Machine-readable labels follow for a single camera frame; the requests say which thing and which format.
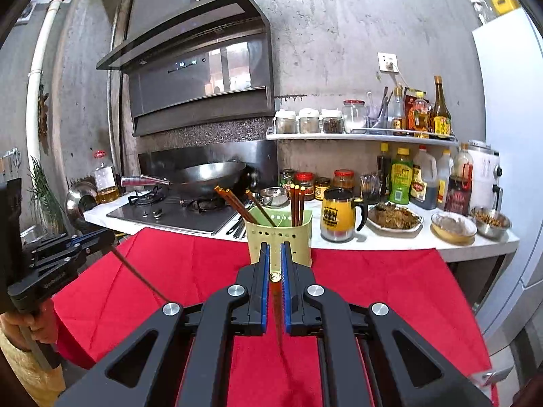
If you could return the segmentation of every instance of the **electrical outlet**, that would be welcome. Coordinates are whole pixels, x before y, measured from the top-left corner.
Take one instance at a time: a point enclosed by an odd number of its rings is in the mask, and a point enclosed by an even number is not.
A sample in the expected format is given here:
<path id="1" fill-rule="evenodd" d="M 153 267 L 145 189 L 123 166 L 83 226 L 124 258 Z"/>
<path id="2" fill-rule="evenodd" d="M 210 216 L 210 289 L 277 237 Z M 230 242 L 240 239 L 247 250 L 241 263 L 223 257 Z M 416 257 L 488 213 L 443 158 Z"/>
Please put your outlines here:
<path id="1" fill-rule="evenodd" d="M 396 55 L 379 52 L 377 56 L 379 57 L 379 70 L 381 72 L 399 73 Z"/>

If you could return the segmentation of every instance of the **mug handle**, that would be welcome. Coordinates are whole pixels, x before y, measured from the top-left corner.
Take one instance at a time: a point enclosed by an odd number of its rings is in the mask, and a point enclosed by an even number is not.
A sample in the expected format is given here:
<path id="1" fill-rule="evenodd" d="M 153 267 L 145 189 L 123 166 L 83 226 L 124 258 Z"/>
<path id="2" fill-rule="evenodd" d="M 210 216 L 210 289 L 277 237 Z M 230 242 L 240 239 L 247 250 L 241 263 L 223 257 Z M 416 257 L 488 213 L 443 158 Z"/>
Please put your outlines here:
<path id="1" fill-rule="evenodd" d="M 368 219 L 368 206 L 362 202 L 361 198 L 357 197 L 352 201 L 352 207 L 360 207 L 360 210 L 362 211 L 362 222 L 360 222 L 360 225 L 356 228 L 356 231 L 360 231 Z"/>

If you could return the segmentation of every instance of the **yellow mug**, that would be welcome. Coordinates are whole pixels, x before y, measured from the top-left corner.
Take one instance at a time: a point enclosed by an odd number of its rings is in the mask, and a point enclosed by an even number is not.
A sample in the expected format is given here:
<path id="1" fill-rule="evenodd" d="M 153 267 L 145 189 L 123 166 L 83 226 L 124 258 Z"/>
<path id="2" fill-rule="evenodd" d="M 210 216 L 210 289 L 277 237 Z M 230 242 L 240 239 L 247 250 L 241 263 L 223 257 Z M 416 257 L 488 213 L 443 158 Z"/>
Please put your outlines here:
<path id="1" fill-rule="evenodd" d="M 355 198 L 345 188 L 328 188 L 324 192 L 320 213 L 320 234 L 332 242 L 351 240 L 355 235 L 356 207 L 362 210 L 362 222 L 356 228 L 360 231 L 368 219 L 368 206 L 362 199 Z"/>

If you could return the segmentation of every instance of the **green bottle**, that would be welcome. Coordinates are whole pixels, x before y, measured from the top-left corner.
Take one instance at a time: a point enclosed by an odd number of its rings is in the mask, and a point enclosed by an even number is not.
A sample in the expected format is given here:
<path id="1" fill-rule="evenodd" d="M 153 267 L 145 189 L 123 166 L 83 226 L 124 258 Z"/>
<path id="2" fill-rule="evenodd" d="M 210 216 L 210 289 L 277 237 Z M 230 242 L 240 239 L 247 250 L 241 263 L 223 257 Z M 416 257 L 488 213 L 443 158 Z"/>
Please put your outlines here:
<path id="1" fill-rule="evenodd" d="M 390 202 L 407 205 L 412 180 L 413 161 L 409 159 L 409 149 L 398 148 L 390 166 Z"/>

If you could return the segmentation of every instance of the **green utensil holder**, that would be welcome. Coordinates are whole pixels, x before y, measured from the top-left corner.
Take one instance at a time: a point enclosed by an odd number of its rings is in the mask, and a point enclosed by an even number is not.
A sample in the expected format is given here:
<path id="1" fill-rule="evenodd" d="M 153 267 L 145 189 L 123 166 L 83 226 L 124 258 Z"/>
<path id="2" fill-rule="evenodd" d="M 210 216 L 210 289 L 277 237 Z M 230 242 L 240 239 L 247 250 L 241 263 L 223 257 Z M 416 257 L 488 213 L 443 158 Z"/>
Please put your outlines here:
<path id="1" fill-rule="evenodd" d="M 313 224 L 313 212 L 303 212 L 303 224 L 291 226 L 292 216 L 290 210 L 275 210 L 265 208 L 276 228 L 270 226 L 268 220 L 262 215 L 257 207 L 252 208 L 249 213 L 253 215 L 257 225 L 245 222 L 247 229 L 247 240 L 249 242 L 249 253 L 251 263 L 257 263 L 260 255 L 262 242 L 270 245 L 270 274 L 281 273 L 281 244 L 290 242 L 292 260 L 300 265 L 311 266 L 311 233 Z"/>

